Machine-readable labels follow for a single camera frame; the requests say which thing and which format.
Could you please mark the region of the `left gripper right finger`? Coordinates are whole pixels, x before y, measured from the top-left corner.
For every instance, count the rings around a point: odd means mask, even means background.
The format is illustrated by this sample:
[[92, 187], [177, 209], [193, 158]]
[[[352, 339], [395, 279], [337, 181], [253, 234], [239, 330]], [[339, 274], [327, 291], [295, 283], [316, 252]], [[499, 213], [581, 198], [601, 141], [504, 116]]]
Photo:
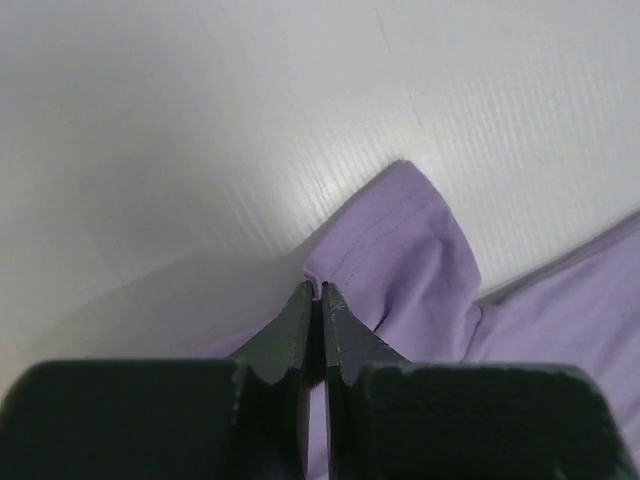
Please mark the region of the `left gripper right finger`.
[[322, 287], [333, 479], [635, 479], [596, 384], [557, 364], [412, 363]]

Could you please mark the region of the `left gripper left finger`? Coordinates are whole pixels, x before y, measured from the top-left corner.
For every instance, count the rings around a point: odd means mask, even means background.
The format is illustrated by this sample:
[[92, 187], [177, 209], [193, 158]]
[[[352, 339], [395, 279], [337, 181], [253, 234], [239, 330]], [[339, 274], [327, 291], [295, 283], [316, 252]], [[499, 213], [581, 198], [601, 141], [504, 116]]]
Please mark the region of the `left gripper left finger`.
[[1, 406], [5, 479], [303, 479], [313, 288], [221, 360], [61, 360]]

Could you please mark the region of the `purple t-shirt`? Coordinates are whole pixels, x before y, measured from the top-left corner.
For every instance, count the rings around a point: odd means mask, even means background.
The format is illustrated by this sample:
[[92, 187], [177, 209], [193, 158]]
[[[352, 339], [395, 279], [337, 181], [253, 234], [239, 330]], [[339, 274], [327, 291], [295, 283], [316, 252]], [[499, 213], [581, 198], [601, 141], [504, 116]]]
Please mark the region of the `purple t-shirt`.
[[[471, 248], [438, 191], [394, 164], [342, 215], [304, 268], [313, 288], [307, 344], [307, 475], [329, 475], [322, 287], [412, 363], [557, 364], [600, 389], [639, 467], [639, 221], [631, 218], [497, 304], [475, 297]], [[265, 327], [204, 350], [228, 357]]]

